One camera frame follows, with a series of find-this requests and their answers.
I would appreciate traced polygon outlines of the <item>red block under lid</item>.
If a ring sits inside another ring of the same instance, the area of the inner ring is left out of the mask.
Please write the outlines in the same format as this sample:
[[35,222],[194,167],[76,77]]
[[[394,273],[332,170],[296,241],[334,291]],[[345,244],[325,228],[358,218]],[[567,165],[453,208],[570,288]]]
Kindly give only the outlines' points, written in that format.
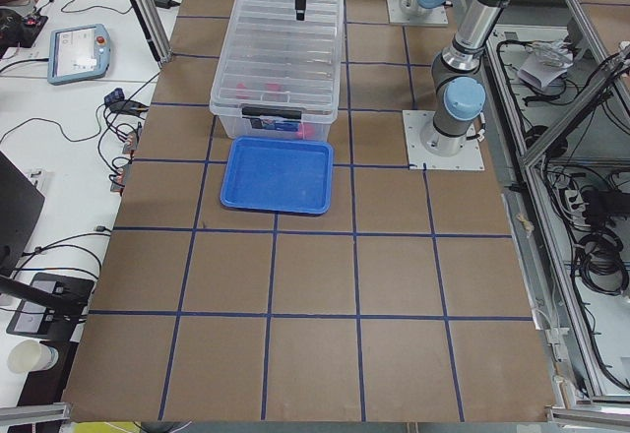
[[266,83],[265,92],[262,94],[261,99],[266,102],[287,103],[288,95],[283,85]]

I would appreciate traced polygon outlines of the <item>red block far back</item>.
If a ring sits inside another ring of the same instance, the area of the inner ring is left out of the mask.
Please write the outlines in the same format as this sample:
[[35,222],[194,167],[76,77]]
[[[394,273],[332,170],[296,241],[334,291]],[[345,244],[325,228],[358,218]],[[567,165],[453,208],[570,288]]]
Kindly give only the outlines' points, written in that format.
[[235,96],[238,99],[248,99],[249,98],[249,91],[248,91],[247,87],[243,83],[238,83],[235,88],[236,88]]

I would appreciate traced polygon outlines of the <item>red block front left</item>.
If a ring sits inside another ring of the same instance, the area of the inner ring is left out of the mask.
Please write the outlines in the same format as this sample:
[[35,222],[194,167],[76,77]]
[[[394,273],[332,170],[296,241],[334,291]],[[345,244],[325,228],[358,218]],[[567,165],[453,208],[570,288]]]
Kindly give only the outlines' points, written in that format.
[[316,129],[312,125],[306,123],[300,124],[296,132],[297,138],[301,140],[312,140],[316,137],[316,135]]

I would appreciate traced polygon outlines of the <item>blue plastic tray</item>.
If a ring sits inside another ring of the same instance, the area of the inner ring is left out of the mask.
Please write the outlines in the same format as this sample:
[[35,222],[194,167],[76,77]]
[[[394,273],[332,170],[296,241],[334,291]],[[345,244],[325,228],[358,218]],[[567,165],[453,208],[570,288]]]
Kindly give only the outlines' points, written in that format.
[[322,215],[332,199],[334,149],[326,142],[240,137],[230,148],[223,205]]

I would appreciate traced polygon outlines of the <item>black power adapter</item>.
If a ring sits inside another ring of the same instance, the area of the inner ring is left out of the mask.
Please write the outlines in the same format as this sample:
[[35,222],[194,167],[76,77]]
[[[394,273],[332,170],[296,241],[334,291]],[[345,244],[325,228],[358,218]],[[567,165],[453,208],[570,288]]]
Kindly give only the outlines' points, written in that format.
[[180,3],[176,0],[153,0],[154,4],[158,8],[162,9],[170,9],[174,7],[178,7]]

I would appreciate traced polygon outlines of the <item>teach pendant near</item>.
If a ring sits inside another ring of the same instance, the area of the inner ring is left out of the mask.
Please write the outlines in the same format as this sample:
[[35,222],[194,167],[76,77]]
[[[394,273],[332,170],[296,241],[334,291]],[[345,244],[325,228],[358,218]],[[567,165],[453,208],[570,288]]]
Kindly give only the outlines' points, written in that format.
[[55,30],[50,35],[47,82],[57,86],[102,78],[110,54],[103,24]]

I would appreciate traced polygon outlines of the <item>white paper cup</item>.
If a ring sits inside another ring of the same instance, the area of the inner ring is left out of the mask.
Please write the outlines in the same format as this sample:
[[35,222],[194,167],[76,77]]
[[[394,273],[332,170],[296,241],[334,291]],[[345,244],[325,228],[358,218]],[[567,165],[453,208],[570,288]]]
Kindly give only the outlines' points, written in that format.
[[58,359],[59,352],[55,347],[36,340],[25,340],[11,350],[7,365],[11,372],[24,374],[51,369]]

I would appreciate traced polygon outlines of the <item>aluminium frame post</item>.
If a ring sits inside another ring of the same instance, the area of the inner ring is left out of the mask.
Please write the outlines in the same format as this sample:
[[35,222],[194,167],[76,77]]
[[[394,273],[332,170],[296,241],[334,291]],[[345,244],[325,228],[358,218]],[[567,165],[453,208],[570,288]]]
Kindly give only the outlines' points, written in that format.
[[129,0],[129,2],[139,21],[149,49],[161,67],[172,59],[172,49],[155,2],[154,0]]

